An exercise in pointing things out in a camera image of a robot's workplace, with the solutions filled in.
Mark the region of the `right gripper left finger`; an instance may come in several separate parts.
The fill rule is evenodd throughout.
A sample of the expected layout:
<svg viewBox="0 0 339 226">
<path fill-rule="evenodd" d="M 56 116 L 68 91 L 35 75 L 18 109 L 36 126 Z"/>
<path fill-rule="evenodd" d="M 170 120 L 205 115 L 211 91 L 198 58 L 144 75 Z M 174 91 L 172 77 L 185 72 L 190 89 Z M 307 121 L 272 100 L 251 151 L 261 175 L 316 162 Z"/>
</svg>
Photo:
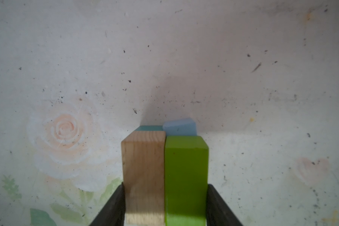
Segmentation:
<svg viewBox="0 0 339 226">
<path fill-rule="evenodd" d="M 89 226 L 124 226 L 125 189 L 121 183 Z"/>
</svg>

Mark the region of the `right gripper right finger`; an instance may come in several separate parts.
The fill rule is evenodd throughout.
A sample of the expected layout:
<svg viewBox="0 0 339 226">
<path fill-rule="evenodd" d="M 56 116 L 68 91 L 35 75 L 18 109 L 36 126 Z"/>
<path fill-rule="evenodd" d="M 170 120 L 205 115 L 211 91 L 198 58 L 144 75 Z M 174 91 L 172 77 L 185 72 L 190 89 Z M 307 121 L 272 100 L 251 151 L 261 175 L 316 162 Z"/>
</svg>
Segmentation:
<svg viewBox="0 0 339 226">
<path fill-rule="evenodd" d="M 206 198 L 207 226 L 243 226 L 212 184 Z"/>
</svg>

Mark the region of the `green rectangular wood block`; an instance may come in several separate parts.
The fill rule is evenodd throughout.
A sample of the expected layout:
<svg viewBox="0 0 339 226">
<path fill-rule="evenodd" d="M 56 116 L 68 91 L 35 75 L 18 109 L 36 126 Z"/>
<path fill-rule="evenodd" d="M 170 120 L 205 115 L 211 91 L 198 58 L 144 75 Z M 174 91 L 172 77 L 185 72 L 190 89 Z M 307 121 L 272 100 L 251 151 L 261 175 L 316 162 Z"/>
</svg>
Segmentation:
<svg viewBox="0 0 339 226">
<path fill-rule="evenodd" d="M 165 143 L 165 224 L 204 226 L 209 147 L 201 136 L 168 136 Z"/>
</svg>

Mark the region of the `natural wood rectangular block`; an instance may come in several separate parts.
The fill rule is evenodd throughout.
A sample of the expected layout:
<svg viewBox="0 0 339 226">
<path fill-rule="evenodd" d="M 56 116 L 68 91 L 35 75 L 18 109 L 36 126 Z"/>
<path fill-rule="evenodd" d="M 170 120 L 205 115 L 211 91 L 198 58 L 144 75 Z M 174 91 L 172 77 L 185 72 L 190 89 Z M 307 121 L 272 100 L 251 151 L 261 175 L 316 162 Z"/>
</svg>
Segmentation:
<svg viewBox="0 0 339 226">
<path fill-rule="evenodd" d="M 128 224 L 165 224 L 165 141 L 163 131 L 134 131 L 121 142 Z"/>
</svg>

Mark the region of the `teal wood cube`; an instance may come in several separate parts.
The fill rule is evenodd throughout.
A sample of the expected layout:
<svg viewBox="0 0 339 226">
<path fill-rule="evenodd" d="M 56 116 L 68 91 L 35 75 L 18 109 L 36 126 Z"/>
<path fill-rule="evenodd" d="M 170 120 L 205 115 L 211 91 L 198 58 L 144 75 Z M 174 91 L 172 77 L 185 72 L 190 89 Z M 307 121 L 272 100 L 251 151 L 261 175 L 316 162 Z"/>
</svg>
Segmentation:
<svg viewBox="0 0 339 226">
<path fill-rule="evenodd" d="M 163 127 L 160 125 L 144 125 L 139 126 L 135 131 L 163 131 Z"/>
</svg>

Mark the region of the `light blue wood cube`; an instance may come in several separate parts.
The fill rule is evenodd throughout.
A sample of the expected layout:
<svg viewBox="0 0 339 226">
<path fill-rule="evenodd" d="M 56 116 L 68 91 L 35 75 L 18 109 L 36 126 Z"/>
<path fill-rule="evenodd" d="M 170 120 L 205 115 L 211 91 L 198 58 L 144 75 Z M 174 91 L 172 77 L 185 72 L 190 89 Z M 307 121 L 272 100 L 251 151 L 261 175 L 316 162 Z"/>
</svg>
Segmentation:
<svg viewBox="0 0 339 226">
<path fill-rule="evenodd" d="M 166 136 L 197 136 L 196 122 L 191 118 L 165 122 L 163 131 Z"/>
</svg>

